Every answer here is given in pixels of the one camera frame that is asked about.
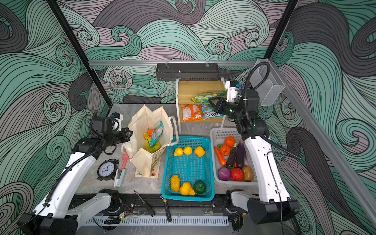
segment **yellow fruit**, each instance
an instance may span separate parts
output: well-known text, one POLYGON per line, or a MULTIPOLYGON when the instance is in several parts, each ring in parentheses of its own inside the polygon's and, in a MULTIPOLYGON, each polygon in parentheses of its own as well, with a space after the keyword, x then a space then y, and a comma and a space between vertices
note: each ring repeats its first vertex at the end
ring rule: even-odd
POLYGON ((194 150, 194 154, 196 154, 199 158, 204 156, 205 155, 205 150, 201 147, 201 146, 198 146, 195 150, 194 150))
POLYGON ((176 174, 173 177, 171 177, 171 190, 174 192, 178 192, 180 188, 180 179, 179 176, 176 174))
POLYGON ((148 151, 148 152, 150 152, 150 147, 149 147, 150 138, 145 139, 145 143, 146 143, 146 145, 145 145, 145 150, 148 151))
POLYGON ((190 183, 185 182, 179 189, 180 194, 183 196, 194 196, 196 193, 194 192, 190 183))
POLYGON ((174 152, 175 157, 180 157, 183 155, 183 149, 182 148, 176 148, 174 152))
POLYGON ((185 155, 191 155, 193 150, 192 150, 191 147, 187 146, 187 147, 184 148, 183 152, 184 152, 185 155))

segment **plastic basket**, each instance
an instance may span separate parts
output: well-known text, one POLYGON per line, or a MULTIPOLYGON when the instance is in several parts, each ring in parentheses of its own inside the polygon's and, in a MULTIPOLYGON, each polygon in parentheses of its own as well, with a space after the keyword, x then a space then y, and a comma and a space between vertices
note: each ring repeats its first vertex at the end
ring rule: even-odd
POLYGON ((162 196, 167 199, 192 202, 211 201, 214 198, 212 148, 208 138, 180 136, 177 145, 167 148, 162 196), (185 154, 180 157, 174 156, 176 148, 180 147, 184 149, 186 146, 190 146, 193 151, 196 147, 202 146, 205 150, 205 155, 201 158, 197 157, 194 153, 189 156, 185 154), (175 193, 170 188, 170 179, 176 174, 180 178, 180 185, 189 182, 193 187, 197 180, 202 180, 206 184, 205 193, 201 195, 196 194, 195 196, 182 196, 179 192, 175 193))
POLYGON ((224 144, 224 140, 229 136, 234 137, 237 142, 239 142, 241 138, 241 135, 238 133, 236 128, 222 127, 222 128, 213 128, 210 130, 210 141, 212 145, 211 149, 212 149, 212 158, 213 158, 212 162, 213 162, 213 171, 214 171, 213 174, 214 174, 215 180, 218 181, 219 183, 225 183, 225 184, 231 184, 231 185, 243 185, 243 186, 258 185, 255 167, 253 166, 252 157, 247 147, 246 147, 247 158, 244 161, 246 165, 252 168, 253 174, 255 176, 254 179, 251 182, 233 181, 232 179, 227 180, 227 181, 218 179, 217 172, 219 168, 221 168, 222 166, 221 164, 219 164, 217 155, 214 152, 214 147, 217 146, 218 144, 224 144))

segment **carrot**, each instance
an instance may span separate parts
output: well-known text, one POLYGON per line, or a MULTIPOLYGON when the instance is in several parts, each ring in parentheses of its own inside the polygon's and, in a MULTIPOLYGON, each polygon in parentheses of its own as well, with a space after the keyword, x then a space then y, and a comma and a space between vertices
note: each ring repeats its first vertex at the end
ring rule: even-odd
POLYGON ((224 159, 224 157, 222 156, 221 152, 219 152, 219 149, 217 147, 214 146, 214 150, 215 150, 215 153, 217 154, 217 157, 218 157, 218 160, 219 160, 219 163, 224 166, 226 165, 226 160, 224 159))

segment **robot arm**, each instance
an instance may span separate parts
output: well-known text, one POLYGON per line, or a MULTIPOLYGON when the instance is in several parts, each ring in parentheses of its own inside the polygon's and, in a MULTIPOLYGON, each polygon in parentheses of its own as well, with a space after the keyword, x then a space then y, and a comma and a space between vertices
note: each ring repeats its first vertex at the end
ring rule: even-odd
POLYGON ((18 221, 25 234, 75 234, 76 230, 98 212, 114 202, 111 194, 114 190, 102 190, 94 198, 68 210, 69 204, 87 171, 98 159, 105 147, 128 142, 133 134, 128 128, 121 128, 123 115, 111 114, 111 117, 97 117, 92 120, 96 135, 80 139, 71 154, 66 169, 56 188, 52 189, 51 200, 46 204, 46 197, 35 207, 33 214, 23 214, 18 221))
POLYGON ((234 101, 234 96, 226 100, 224 97, 209 98, 213 111, 233 119, 237 131, 241 134, 245 146, 251 154, 253 166, 257 175, 259 196, 249 196, 241 191, 231 192, 234 206, 249 212, 254 223, 270 223, 287 220, 299 212, 299 203, 293 201, 287 192, 279 175, 271 146, 275 146, 293 157, 287 149, 279 146, 269 139, 269 131, 264 120, 257 117, 260 97, 255 90, 267 79, 270 65, 267 62, 257 64, 246 79, 245 85, 238 89, 237 84, 233 89, 240 93, 239 102, 234 101), (261 65, 267 66, 267 73, 263 80, 250 88, 249 79, 253 72, 261 65))

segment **chip bag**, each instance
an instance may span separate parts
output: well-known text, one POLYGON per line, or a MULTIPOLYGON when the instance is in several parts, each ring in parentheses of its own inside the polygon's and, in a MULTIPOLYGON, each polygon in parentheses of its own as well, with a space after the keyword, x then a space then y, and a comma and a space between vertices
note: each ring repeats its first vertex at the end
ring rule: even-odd
POLYGON ((214 112, 213 107, 210 104, 201 104, 201 109, 202 109, 202 115, 204 117, 204 120, 217 118, 217 117, 223 117, 222 114, 218 114, 214 112))
POLYGON ((182 105, 184 121, 203 120, 201 107, 199 104, 182 105))
POLYGON ((200 94, 195 96, 191 100, 195 103, 209 103, 209 98, 216 96, 224 96, 227 94, 227 91, 217 91, 217 92, 207 92, 205 94, 200 94))
POLYGON ((161 122, 159 126, 153 130, 152 135, 150 136, 150 142, 149 142, 149 147, 152 148, 159 140, 161 137, 163 131, 163 123, 161 122))

